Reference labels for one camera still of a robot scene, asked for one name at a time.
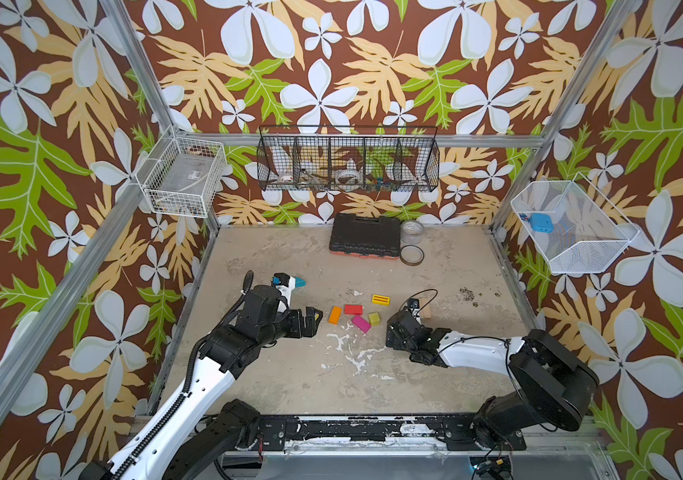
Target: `black wire basket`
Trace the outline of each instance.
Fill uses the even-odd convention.
[[[325,133],[334,129],[332,125],[262,125],[256,151],[262,190],[437,188],[437,128],[355,126],[348,134]],[[307,130],[322,133],[302,133]]]

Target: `concrete floor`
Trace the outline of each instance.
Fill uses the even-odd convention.
[[[420,266],[399,260],[362,259],[328,251],[330,226],[240,227],[221,230],[171,369],[168,385],[183,380],[193,344],[237,300],[251,269],[255,284],[286,272],[307,281],[295,290],[293,308],[314,306],[326,317],[312,339],[281,339],[262,349],[210,409],[240,398],[262,414],[469,412],[489,396],[512,391],[505,375],[471,368],[442,369],[385,349],[385,322],[412,294],[437,288],[431,319],[423,323],[474,335],[527,333],[509,294],[489,239],[478,226],[428,227]],[[389,307],[371,303],[378,293]],[[364,317],[381,314],[381,325],[364,334],[342,315],[326,321],[331,307],[362,304]],[[173,391],[166,388],[164,400]]]

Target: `blue sponge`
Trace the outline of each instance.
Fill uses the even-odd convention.
[[[546,214],[531,214],[528,218],[531,224],[531,229],[534,232],[542,232],[544,234],[551,234],[554,232],[554,227],[552,226],[552,219]]]

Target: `red block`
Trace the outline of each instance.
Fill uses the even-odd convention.
[[[371,323],[366,322],[365,319],[359,315],[352,317],[352,323],[360,330],[363,330],[363,333],[368,333],[371,329]]]
[[[362,315],[363,305],[344,305],[344,313],[347,315]]]

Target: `floral wallpaper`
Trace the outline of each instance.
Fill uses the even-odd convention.
[[[497,234],[549,332],[597,373],[623,478],[683,479],[683,0],[630,15],[537,172],[577,174],[641,229],[605,273],[552,275],[513,215]]]
[[[154,145],[97,0],[0,0],[0,370]],[[140,206],[0,428],[0,480],[76,478],[146,408],[199,221]]]
[[[126,7],[183,130],[277,124],[310,134],[320,124],[336,126],[328,133],[384,125],[538,134],[608,5],[141,0]],[[442,149],[440,187],[430,194],[311,193],[262,192],[256,149],[228,148],[215,208],[223,224],[317,224],[349,211],[486,224],[527,152]]]

